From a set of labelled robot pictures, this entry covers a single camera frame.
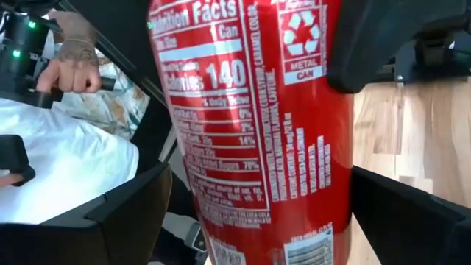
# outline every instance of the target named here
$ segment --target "recycling symbol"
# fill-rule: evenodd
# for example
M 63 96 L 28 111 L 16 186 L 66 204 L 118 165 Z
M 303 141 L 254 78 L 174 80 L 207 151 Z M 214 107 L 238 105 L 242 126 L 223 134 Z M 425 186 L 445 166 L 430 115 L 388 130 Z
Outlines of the recycling symbol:
M 305 53 L 310 54 L 316 51 L 321 31 L 319 25 L 314 24 L 314 18 L 314 14 L 309 10 L 294 13 L 291 16 L 288 24 L 289 29 L 283 31 L 283 42 L 291 56 L 303 55 Z M 297 38 L 296 33 L 298 29 L 300 29 L 302 22 L 304 26 L 311 27 L 309 29 L 311 36 L 305 43 L 294 42 Z

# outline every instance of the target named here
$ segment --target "can label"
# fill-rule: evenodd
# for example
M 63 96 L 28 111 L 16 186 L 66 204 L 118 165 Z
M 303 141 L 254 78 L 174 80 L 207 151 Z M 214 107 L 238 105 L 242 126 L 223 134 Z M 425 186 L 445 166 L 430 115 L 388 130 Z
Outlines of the can label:
M 150 6 L 155 60 L 215 265 L 334 261 L 334 234 L 349 216 L 352 100 L 325 78 L 327 8 Z

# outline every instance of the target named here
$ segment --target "light wood floor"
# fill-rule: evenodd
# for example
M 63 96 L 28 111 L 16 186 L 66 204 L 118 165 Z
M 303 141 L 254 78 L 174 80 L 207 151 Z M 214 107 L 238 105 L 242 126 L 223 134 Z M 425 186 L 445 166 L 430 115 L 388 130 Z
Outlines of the light wood floor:
M 353 163 L 471 207 L 471 82 L 368 85 L 355 95 Z M 349 265 L 380 264 L 356 220 L 352 232 Z

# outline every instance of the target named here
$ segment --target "white fabric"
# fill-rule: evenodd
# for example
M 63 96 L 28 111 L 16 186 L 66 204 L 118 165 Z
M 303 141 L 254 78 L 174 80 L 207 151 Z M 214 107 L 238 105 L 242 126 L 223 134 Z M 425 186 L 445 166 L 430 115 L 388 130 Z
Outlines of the white fabric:
M 127 182 L 137 170 L 138 150 L 129 141 L 56 107 L 0 99 L 0 135 L 6 134 L 23 138 L 36 177 L 20 188 L 0 188 L 0 223 L 39 224 Z

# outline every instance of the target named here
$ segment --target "finger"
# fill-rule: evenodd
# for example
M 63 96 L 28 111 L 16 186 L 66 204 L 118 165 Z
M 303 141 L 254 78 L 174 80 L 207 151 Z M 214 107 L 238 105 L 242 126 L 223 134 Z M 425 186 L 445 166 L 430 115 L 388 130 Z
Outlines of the finger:
M 102 87 L 102 77 L 98 70 L 89 73 L 88 81 L 90 85 L 85 90 L 86 93 L 96 93 Z
M 23 180 L 20 174 L 7 174 L 0 176 L 0 188 L 13 185 Z
M 38 78 L 36 89 L 40 92 L 49 93 L 53 84 L 56 83 L 60 76 L 60 63 L 52 60 L 46 69 L 41 73 Z
M 87 72 L 83 70 L 76 70 L 74 73 L 74 86 L 72 88 L 74 93 L 84 93 L 87 89 Z
M 71 92 L 74 88 L 75 69 L 65 64 L 60 67 L 59 89 L 64 92 Z

